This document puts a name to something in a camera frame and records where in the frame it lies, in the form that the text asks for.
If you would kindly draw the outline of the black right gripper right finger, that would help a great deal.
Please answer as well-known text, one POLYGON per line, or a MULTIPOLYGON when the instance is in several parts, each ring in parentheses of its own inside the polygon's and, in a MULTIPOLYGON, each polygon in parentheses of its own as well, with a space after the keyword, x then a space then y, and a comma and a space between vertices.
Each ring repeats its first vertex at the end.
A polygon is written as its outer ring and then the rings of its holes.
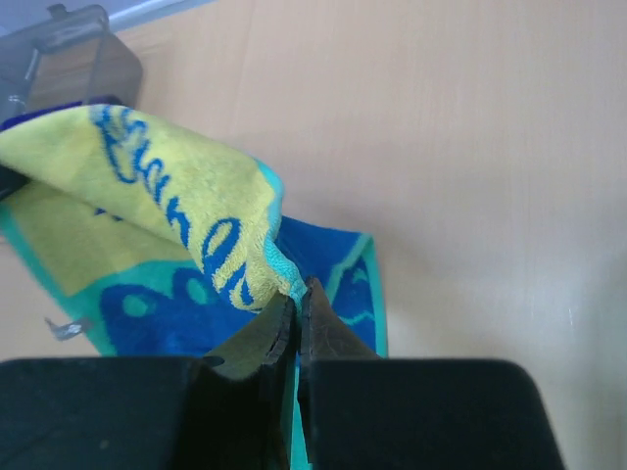
POLYGON ((315 277, 306 280, 301 315, 299 392, 307 392, 318 360, 379 359, 380 356, 346 325, 315 277))

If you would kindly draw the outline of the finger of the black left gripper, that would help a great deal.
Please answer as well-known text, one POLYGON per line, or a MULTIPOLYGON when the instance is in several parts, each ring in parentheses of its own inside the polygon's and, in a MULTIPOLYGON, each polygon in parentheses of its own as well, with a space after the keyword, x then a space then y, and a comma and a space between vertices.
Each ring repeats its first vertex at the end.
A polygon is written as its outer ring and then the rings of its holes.
POLYGON ((29 179, 10 168, 0 166, 0 201, 23 188, 29 179))

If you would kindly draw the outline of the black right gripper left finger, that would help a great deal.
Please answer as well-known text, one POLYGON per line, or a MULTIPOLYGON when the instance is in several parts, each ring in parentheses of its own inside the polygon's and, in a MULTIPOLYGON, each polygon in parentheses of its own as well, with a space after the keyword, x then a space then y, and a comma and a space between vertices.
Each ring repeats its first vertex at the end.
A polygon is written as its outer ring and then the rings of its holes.
POLYGON ((211 397, 251 393, 281 397, 294 355, 294 302, 274 295, 236 334, 203 357, 203 385, 211 397))

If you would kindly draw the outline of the yellow towel teal trim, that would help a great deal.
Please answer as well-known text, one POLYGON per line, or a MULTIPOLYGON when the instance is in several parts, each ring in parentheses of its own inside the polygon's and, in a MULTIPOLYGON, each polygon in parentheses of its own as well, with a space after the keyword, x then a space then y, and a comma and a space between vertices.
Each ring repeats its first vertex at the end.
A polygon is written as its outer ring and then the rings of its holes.
POLYGON ((372 237, 285 216, 282 181, 247 154, 97 104, 2 131, 1 163, 29 179, 2 230, 100 353, 205 353, 273 294, 300 301, 310 276, 387 350, 372 237))

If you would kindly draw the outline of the purple towel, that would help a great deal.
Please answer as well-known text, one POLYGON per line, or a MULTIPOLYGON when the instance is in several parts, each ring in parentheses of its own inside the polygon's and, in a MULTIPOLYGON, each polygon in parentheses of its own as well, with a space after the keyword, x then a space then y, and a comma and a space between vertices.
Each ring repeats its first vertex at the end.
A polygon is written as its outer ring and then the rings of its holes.
POLYGON ((27 122, 35 118, 39 118, 39 117, 42 117, 51 113, 55 113, 58 111, 79 107, 82 105, 83 103, 81 101, 75 101, 71 103, 66 103, 64 105, 55 106, 52 108, 46 108, 46 109, 41 109, 41 110, 37 110, 33 112, 24 113, 15 117, 9 117, 8 119, 4 120, 1 123, 1 131, 6 131, 8 129, 11 129, 12 127, 15 127, 21 123, 27 122))

